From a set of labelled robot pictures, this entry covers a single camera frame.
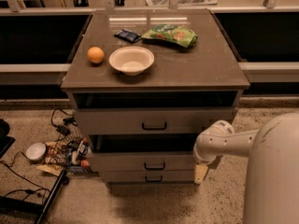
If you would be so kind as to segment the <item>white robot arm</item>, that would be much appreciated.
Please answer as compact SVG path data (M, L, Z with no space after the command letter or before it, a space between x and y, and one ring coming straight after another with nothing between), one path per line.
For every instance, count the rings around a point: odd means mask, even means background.
M299 224L299 113L237 133L219 120L201 132L193 147L198 163L220 155L248 159L243 224Z

